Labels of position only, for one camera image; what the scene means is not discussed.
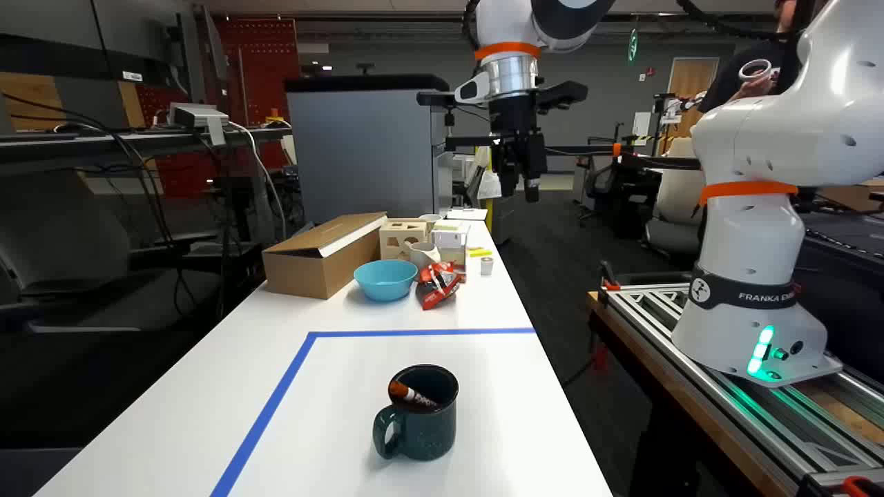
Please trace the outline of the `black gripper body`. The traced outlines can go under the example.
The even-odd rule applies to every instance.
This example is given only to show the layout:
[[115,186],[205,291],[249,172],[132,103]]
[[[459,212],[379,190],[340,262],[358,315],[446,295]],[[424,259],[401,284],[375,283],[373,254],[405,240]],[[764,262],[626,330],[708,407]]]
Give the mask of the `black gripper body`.
[[545,175],[545,135],[535,125],[533,96],[509,96],[489,106],[492,135],[496,138],[495,157],[520,175]]

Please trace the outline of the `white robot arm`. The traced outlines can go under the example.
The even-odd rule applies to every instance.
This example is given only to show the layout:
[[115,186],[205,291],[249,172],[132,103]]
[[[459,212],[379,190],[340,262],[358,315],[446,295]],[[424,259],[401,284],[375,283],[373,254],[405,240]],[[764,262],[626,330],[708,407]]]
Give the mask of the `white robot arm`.
[[[538,58],[583,47],[614,0],[475,0],[477,72],[460,106],[492,114],[516,175],[545,172]],[[724,103],[694,125],[708,212],[674,348],[694,363],[783,388],[840,371],[825,326],[792,283],[803,221],[789,197],[884,172],[884,0],[825,0],[797,36],[797,77]]]

